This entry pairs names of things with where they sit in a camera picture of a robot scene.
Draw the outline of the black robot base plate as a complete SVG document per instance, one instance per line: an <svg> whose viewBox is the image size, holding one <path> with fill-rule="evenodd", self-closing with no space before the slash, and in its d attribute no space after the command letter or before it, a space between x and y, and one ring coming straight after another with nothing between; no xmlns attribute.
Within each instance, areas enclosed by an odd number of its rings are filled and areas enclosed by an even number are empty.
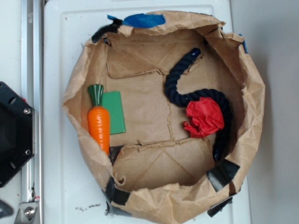
<svg viewBox="0 0 299 224"><path fill-rule="evenodd" d="M6 83L0 83L0 186L33 156L33 108Z"/></svg>

